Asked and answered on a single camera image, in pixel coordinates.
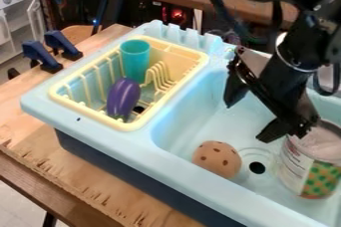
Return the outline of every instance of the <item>table leg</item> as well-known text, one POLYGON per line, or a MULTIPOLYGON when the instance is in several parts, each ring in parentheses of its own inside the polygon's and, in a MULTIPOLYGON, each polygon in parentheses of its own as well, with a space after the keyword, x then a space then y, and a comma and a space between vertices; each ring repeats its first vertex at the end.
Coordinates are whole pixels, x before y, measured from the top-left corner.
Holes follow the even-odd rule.
POLYGON ((54 217, 52 214, 49 212, 46 213, 43 227, 55 227, 57 222, 57 218, 54 217))

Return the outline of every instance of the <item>toy eggplant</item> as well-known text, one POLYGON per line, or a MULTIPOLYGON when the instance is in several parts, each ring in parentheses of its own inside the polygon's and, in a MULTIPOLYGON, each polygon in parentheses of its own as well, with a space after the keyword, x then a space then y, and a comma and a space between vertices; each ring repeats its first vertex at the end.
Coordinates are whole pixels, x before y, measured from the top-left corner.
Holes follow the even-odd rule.
POLYGON ((134 80, 121 78, 115 82, 108 93, 107 113, 109 116, 126 122, 137 105, 141 89, 134 80))

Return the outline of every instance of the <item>tin can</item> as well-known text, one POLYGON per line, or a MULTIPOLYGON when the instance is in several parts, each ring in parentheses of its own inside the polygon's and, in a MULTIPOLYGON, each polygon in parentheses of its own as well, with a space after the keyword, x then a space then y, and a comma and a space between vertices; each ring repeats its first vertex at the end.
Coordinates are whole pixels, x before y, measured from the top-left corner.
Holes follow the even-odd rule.
POLYGON ((341 128, 322 120, 302 139, 288 136, 277 175, 299 196, 320 199, 333 194, 341 179, 341 128))

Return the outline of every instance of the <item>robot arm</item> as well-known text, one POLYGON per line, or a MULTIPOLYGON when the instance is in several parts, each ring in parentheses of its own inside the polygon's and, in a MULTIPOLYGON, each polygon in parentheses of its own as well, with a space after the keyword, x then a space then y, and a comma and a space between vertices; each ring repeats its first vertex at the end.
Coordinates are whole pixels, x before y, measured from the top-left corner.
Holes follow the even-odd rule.
POLYGON ((340 83, 341 0, 255 1, 289 2, 300 14, 268 62, 259 63, 257 54, 236 48, 228 65, 224 100, 231 108, 252 91, 276 115, 257 136, 259 140, 271 142, 286 134, 303 137, 320 120, 305 91, 310 76, 321 66, 334 65, 337 81, 333 92, 323 91, 316 77, 314 84, 327 96, 335 93, 340 83))

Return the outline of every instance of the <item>sink drain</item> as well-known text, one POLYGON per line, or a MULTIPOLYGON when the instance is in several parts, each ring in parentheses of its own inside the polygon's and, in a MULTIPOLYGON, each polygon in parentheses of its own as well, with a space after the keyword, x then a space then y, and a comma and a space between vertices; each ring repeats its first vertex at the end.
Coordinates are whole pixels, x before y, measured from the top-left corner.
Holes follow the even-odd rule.
POLYGON ((250 163, 248 167, 255 174, 262 174, 265 172, 266 169, 265 166, 258 161, 250 163))

